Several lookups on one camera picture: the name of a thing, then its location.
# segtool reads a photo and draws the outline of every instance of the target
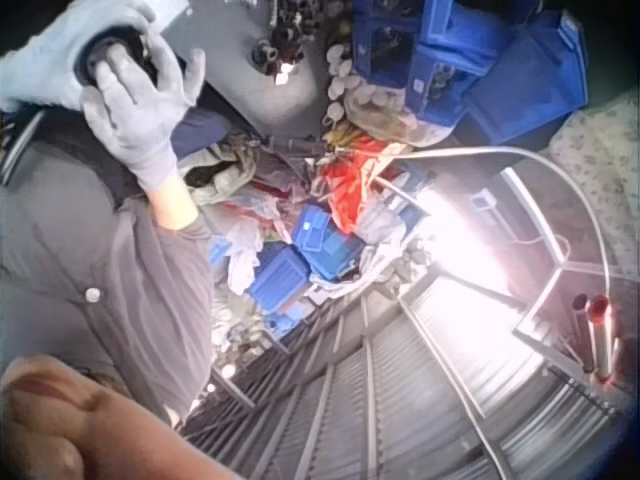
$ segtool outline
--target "red plastic bag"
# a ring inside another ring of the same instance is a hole
[[[350,148],[366,153],[352,153],[324,167],[322,175],[329,183],[331,217],[344,233],[353,233],[358,216],[367,201],[369,185],[393,157],[376,155],[388,142],[372,138],[358,139]]]

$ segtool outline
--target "gray floor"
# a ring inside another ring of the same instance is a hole
[[[269,7],[254,8],[224,0],[191,0],[193,13],[183,13],[165,36],[178,55],[188,58],[194,47],[207,52],[207,81],[262,135],[306,136],[320,133],[328,100],[327,67],[321,42],[305,46],[306,58],[283,86],[259,73],[250,51],[268,37]]]

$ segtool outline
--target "gray shirt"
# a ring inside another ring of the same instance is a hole
[[[211,363],[203,219],[164,230],[143,198],[118,205],[94,169],[42,143],[0,193],[2,371],[52,355],[184,417]]]

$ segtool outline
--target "corrugated metal wall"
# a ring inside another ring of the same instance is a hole
[[[480,294],[468,290],[427,278],[400,303],[368,290],[325,305],[283,340],[288,355],[236,379],[253,411],[229,397],[183,434],[248,479],[554,478],[609,412],[513,338],[518,312],[491,299],[470,308]],[[551,341],[537,320],[528,331]]]

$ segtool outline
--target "gray glove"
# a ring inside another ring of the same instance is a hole
[[[143,0],[75,0],[42,34],[0,60],[0,110],[20,102],[80,110],[82,85],[73,65],[85,45],[115,26],[146,33],[155,14]]]
[[[200,94],[205,55],[193,51],[183,79],[167,42],[157,33],[145,41],[158,70],[157,88],[126,50],[115,45],[107,52],[108,64],[97,67],[99,90],[85,89],[82,108],[95,136],[148,192],[177,170],[171,133]]]

